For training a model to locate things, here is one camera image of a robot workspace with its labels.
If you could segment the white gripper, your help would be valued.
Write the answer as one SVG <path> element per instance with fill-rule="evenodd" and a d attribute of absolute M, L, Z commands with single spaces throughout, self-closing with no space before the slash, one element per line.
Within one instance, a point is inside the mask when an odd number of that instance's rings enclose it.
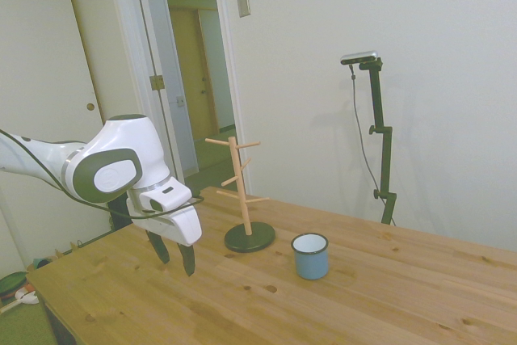
<path fill-rule="evenodd" d="M 144 210 L 152 210 L 151 201 L 154 200 L 162 206 L 165 215 L 147 219 L 143 217 Z M 195 208 L 188 203 L 187 197 L 171 194 L 147 196 L 140 195 L 140 201 L 128 198 L 129 215 L 133 217 L 133 223 L 146 229 L 148 239 L 163 264 L 169 262 L 169 252 L 162 237 L 178 242 L 177 246 L 183 259 L 183 268 L 188 276 L 195 272 L 194 244 L 201 235 L 202 229 Z"/>

